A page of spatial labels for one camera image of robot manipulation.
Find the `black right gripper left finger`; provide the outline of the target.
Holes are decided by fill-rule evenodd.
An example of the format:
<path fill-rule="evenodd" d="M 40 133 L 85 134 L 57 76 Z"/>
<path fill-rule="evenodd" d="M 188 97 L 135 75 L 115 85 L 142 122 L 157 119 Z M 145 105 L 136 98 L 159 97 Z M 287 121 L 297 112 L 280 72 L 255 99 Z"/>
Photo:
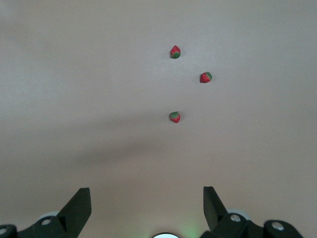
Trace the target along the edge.
<path fill-rule="evenodd" d="M 55 216 L 45 216 L 18 231 L 12 224 L 0 226 L 2 238 L 77 238 L 92 212 L 89 188 L 79 189 Z"/>

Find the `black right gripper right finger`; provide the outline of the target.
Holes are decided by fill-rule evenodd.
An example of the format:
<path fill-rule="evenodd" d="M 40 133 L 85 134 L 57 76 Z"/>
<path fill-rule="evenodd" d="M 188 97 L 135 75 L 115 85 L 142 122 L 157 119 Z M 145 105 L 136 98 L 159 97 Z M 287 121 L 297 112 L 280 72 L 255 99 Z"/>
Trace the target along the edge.
<path fill-rule="evenodd" d="M 212 186 L 203 190 L 204 215 L 209 230 L 203 238 L 301 238 L 300 232 L 290 223 L 267 220 L 262 227 L 243 215 L 229 213 Z"/>

